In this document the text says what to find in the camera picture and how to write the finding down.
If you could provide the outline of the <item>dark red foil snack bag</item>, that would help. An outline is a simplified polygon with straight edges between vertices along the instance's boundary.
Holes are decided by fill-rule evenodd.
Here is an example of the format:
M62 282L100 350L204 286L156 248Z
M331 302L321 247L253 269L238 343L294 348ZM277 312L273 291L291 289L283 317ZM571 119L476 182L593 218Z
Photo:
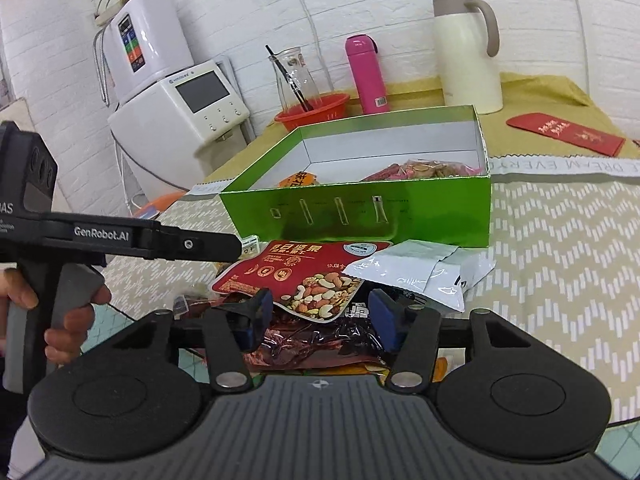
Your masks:
M244 354L252 372L323 370L384 362L386 352L374 330L368 310L346 310L328 324L305 321L278 309L259 348Z

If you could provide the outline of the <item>white foil snack packet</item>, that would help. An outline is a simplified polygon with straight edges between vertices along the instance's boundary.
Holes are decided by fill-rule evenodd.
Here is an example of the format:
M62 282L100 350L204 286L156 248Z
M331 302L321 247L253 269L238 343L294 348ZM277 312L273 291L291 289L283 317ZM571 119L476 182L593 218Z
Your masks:
M495 269L486 250L406 240L346 266L350 278L399 288L463 313L465 293Z

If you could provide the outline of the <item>red mixed nuts bag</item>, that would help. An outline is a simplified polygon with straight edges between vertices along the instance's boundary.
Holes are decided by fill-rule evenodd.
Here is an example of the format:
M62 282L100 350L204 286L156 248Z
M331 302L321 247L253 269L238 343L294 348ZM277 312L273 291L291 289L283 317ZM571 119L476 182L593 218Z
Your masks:
M346 266L368 258L389 242L291 242L274 240L256 257L239 261L214 281L217 294L272 292L273 303L305 321L328 324L342 315L360 289Z

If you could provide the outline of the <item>orange stool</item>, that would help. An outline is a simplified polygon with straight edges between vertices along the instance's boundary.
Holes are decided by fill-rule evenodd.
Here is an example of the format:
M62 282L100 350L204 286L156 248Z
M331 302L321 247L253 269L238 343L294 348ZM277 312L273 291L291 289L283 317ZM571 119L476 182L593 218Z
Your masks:
M184 191L169 193L151 200L134 213L134 218L154 220L186 194Z

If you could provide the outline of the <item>green cardboard box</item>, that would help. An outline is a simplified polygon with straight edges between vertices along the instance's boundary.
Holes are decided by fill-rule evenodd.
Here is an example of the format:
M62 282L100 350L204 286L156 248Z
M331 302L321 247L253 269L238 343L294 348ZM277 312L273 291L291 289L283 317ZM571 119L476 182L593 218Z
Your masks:
M409 159L461 162L475 177L362 182ZM297 171L318 185L278 188ZM299 127L220 194L239 234L262 240L489 242L491 182L471 105L396 110Z

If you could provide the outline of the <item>white screen appliance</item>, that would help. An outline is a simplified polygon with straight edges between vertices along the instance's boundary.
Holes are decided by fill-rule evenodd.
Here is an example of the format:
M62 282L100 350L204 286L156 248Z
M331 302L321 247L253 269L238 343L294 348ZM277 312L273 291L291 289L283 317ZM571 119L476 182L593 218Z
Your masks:
M108 118L116 145L148 200L181 191L246 148L250 111L226 58L170 75Z

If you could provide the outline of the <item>pink snack packet in box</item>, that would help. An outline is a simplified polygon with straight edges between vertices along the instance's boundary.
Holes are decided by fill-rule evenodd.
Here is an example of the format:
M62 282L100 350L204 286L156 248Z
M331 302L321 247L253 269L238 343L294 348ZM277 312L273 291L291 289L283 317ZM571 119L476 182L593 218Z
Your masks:
M391 164L378 170L363 178L362 182L475 177L481 173L480 168L470 167L461 162L409 159L403 164Z

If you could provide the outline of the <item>orange snack packet in box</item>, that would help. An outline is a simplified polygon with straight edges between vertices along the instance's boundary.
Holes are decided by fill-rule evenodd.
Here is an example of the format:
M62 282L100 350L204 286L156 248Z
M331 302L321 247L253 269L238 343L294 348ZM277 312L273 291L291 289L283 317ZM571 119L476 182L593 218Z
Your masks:
M318 185L317 176L307 171L297 171L295 174L281 180L278 188L302 188L303 186Z

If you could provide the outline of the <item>beige chevron mat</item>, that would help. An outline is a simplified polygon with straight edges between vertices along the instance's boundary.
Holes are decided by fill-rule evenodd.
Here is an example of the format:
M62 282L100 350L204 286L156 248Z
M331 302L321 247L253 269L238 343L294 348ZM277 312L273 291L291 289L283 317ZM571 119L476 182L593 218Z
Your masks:
M639 165L494 158L488 256L465 296L595 374L614 422L639 414Z

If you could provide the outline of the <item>white water purifier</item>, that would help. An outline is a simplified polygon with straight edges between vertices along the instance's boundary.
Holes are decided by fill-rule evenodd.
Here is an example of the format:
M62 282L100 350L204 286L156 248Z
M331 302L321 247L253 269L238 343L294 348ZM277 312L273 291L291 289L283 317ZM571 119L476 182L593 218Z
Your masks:
M171 0L129 0L106 26L103 53L119 104L193 65Z

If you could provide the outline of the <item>red plastic basket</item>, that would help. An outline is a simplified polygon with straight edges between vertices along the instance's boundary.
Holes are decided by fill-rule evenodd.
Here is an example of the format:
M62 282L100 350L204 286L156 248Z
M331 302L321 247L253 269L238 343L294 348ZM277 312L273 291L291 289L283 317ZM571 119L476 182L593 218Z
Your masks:
M304 112L300 105L296 105L277 114L274 121L281 124L287 132L292 132L298 127L342 119L346 117L349 100L350 95L344 92L322 94L309 112Z

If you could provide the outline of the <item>red envelope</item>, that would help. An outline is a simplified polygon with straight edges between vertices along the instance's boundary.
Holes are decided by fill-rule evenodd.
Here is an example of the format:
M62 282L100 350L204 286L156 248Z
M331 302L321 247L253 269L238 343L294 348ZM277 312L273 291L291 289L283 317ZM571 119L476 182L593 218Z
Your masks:
M510 127L585 148L606 157L616 157L625 144L622 136L606 133L567 119L544 113L529 113L509 118Z

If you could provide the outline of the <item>olive yellow tablecloth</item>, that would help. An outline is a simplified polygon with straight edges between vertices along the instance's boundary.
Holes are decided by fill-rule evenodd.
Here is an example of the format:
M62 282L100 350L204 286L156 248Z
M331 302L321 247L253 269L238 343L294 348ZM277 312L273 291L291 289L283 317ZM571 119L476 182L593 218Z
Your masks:
M551 140L540 134L511 128L506 120L528 113L544 113L576 122L625 139L617 158L639 159L639 147L612 123L605 112L565 76L530 76L501 73L503 109L498 113L480 115L490 157L506 155L597 156L585 148ZM442 85L438 77L428 77L387 86L391 110L439 106L444 104ZM272 122L244 150L213 171L204 182L233 179L274 144L288 135L278 122Z

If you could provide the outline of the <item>pink water bottle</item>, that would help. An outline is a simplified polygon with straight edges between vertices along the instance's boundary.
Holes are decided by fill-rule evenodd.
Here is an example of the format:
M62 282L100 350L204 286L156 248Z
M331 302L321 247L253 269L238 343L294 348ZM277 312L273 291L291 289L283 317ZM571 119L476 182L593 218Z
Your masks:
M350 36L345 41L352 78L364 114L386 113L390 110L386 88L378 64L378 47L368 35Z

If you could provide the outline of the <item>cream thermos jug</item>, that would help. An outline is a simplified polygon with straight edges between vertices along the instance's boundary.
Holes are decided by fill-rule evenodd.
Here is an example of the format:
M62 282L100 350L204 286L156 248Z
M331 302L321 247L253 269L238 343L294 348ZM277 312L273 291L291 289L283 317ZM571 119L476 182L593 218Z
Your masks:
M434 46L445 104L472 105L486 115L503 108L495 57L500 30L484 0L432 0Z

